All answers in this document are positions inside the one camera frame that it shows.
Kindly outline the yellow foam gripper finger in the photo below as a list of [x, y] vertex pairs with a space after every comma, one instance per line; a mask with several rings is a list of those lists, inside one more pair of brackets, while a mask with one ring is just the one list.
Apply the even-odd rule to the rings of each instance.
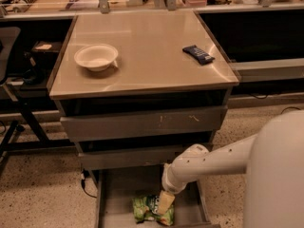
[[159, 199], [158, 214], [164, 215], [175, 200], [175, 196], [169, 192], [161, 191]]

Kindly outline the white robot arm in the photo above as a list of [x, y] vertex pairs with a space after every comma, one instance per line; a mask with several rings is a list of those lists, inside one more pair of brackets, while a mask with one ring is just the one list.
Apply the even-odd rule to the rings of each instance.
[[304, 228], [304, 111], [278, 115], [257, 134], [208, 151], [193, 144], [164, 166], [174, 196], [203, 175], [244, 173], [244, 228]]

